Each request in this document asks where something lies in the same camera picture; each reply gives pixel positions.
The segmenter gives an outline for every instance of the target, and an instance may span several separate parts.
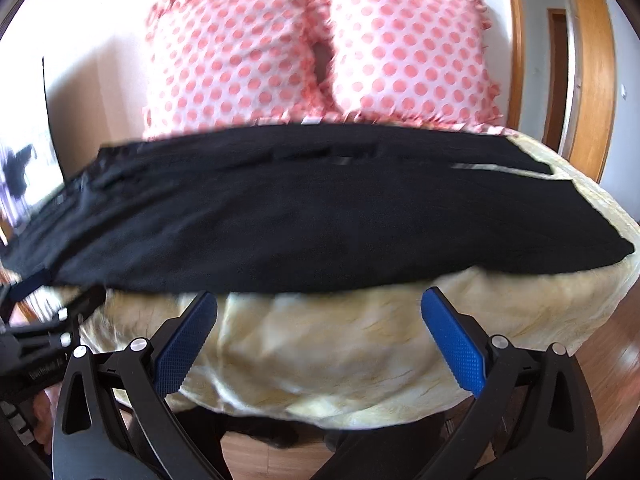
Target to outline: black cloth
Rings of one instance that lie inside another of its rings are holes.
[[[555,274],[634,250],[503,137],[389,126],[238,128],[103,149],[5,267],[143,292],[331,292],[471,266]]]
[[[245,426],[241,433],[264,436],[270,427],[269,419],[252,417],[251,425],[205,408],[194,408],[175,416],[191,441],[226,480],[232,480],[232,476],[220,447],[223,435],[240,425]],[[341,431],[334,455],[311,480],[413,480],[440,448],[443,423],[444,414],[439,413],[401,426]],[[129,436],[138,456],[159,468],[135,419]]]
[[[33,146],[31,144],[25,146],[18,153],[9,152],[6,162],[2,167],[9,194],[16,199],[21,198],[27,191],[27,180],[24,170],[31,160],[32,152]]]

